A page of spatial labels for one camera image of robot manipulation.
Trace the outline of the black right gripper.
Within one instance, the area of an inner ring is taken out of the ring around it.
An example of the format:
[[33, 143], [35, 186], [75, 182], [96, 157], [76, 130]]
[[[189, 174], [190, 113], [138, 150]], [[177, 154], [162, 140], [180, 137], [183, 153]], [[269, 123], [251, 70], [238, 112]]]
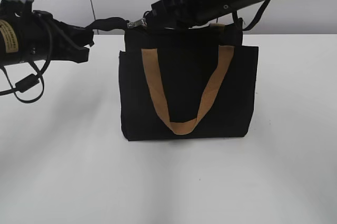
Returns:
[[159, 0], [151, 5], [151, 10], [143, 18], [151, 29], [185, 29], [192, 24], [186, 0]]

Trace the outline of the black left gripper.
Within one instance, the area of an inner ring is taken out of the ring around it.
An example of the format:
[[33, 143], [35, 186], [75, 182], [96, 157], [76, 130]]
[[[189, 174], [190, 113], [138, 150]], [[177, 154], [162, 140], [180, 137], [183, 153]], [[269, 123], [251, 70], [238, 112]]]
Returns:
[[52, 34], [52, 60], [85, 63], [88, 61], [90, 49], [94, 45], [92, 28], [68, 25], [53, 18], [46, 11], [33, 11], [40, 21], [46, 23]]

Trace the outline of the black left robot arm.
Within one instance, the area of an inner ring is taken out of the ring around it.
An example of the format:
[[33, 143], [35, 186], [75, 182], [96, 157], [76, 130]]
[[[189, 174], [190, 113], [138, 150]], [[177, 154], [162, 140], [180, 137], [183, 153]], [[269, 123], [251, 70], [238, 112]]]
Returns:
[[88, 61], [94, 32], [56, 20], [32, 2], [1, 0], [1, 65], [41, 60]]

